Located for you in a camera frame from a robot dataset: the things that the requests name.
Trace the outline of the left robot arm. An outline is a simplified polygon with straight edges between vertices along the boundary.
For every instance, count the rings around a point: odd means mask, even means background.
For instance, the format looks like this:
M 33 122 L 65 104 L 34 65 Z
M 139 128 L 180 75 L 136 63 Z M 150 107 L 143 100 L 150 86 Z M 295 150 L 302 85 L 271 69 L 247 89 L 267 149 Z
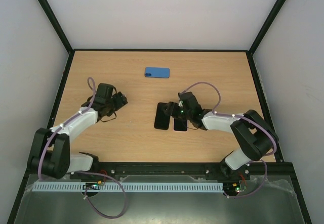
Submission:
M 79 110 L 61 124 L 39 128 L 33 138 L 27 168 L 60 179 L 67 173 L 89 171 L 97 158 L 89 153 L 72 154 L 70 144 L 86 129 L 116 115 L 128 103 L 126 96 L 113 85 L 101 83 Z

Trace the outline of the black phone case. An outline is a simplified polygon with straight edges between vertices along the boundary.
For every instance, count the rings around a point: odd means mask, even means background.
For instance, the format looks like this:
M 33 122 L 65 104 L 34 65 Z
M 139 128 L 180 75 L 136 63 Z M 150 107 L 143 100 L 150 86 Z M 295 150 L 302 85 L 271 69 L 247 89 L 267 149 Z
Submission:
M 154 128 L 159 130 L 168 130 L 170 125 L 170 116 L 164 112 L 166 103 L 159 102 L 156 108 L 154 119 Z

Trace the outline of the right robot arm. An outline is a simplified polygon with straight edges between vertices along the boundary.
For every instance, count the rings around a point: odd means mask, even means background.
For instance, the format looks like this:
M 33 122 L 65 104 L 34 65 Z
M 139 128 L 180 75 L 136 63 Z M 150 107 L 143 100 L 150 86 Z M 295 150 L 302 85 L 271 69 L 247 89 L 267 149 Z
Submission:
M 226 114 L 204 109 L 191 92 L 180 94 L 179 102 L 168 102 L 161 110 L 167 116 L 189 121 L 197 129 L 218 130 L 235 136 L 239 148 L 220 162 L 220 172 L 228 180 L 234 178 L 241 167 L 277 151 L 278 136 L 255 110 Z

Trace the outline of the blue phone case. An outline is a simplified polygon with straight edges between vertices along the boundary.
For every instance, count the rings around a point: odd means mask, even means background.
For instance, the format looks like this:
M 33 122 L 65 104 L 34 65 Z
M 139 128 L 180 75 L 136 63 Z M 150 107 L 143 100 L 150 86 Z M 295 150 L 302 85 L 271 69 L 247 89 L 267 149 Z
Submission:
M 158 67 L 146 67 L 144 70 L 144 76 L 149 78 L 167 79 L 170 77 L 170 69 L 158 68 Z

